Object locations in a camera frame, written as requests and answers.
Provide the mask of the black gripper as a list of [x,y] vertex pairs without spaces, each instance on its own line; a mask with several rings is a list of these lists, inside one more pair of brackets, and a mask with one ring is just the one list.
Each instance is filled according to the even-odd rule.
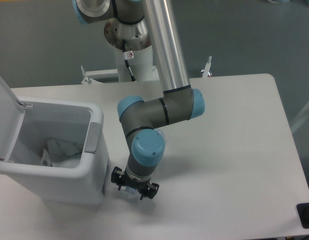
[[132,179],[118,166],[115,166],[111,173],[111,182],[117,185],[119,191],[122,186],[133,188],[140,193],[140,200],[144,198],[152,200],[158,193],[160,185],[157,183],[149,183],[149,181],[149,179],[142,181]]

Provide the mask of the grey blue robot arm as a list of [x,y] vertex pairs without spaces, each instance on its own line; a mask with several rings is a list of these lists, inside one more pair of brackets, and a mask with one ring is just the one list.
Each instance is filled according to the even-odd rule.
[[185,66],[179,33],[170,0],[75,0],[72,3],[83,24],[105,21],[104,36],[123,58],[131,83],[140,76],[130,54],[151,47],[158,70],[158,93],[125,96],[117,104],[129,151],[126,166],[115,167],[110,180],[119,189],[136,190],[141,199],[152,199],[159,184],[153,175],[164,156],[166,143],[159,128],[201,116],[205,100],[193,88]]

